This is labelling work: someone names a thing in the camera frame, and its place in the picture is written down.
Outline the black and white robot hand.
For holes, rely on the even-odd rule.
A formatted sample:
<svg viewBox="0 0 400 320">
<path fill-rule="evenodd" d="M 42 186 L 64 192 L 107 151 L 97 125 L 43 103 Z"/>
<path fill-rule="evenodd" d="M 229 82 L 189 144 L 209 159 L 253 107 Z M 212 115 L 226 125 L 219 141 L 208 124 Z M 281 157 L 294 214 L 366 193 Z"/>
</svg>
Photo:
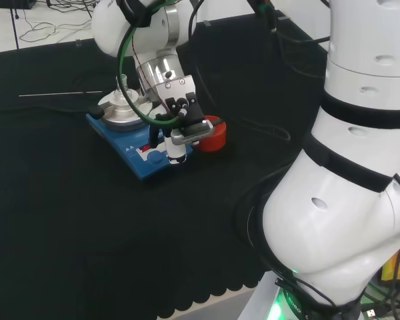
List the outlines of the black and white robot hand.
<svg viewBox="0 0 400 320">
<path fill-rule="evenodd" d="M 176 145 L 172 140 L 173 133 L 179 133 L 177 129 L 160 129 L 158 127 L 150 126 L 149 128 L 149 146 L 156 149 L 159 142 L 159 133 L 162 132 L 163 142 L 167 152 L 167 159 L 171 165 L 184 163 L 187 160 L 186 144 Z"/>
</svg>

